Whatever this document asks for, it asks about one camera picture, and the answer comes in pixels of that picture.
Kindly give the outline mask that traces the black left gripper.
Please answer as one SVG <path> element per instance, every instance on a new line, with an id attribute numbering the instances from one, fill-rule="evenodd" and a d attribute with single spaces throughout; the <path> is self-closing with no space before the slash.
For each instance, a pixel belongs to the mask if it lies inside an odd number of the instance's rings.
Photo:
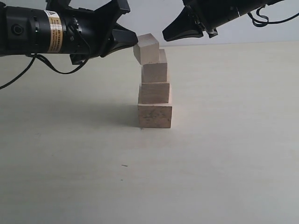
<path id="1" fill-rule="evenodd" d="M 68 54 L 73 65 L 106 57 L 138 43 L 135 32 L 117 23 L 130 12 L 126 0 L 96 10 L 49 0 L 45 10 L 0 4 L 0 55 Z"/>

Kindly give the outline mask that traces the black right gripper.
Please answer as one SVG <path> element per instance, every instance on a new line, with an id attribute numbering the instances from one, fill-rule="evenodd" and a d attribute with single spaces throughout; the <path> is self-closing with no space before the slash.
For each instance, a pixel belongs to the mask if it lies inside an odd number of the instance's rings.
<path id="1" fill-rule="evenodd" d="M 177 18 L 163 31 L 167 42 L 218 35 L 217 28 L 240 16 L 240 4 L 236 0 L 185 0 Z"/>

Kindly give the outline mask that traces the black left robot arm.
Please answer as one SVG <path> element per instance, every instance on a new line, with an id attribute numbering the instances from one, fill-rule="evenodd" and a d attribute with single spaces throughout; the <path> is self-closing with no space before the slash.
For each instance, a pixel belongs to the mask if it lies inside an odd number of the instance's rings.
<path id="1" fill-rule="evenodd" d="M 135 32 L 117 20 L 130 12 L 126 0 L 90 10 L 68 0 L 49 0 L 45 10 L 0 4 L 0 55 L 68 54 L 73 65 L 133 47 Z"/>

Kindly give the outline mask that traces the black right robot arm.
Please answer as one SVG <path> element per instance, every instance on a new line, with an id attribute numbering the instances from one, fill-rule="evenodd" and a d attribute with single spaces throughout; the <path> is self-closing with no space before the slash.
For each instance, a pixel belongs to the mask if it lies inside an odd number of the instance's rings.
<path id="1" fill-rule="evenodd" d="M 255 9 L 273 5 L 277 0 L 184 0 L 178 17 L 163 31 L 167 42 L 218 35 L 217 28 Z"/>

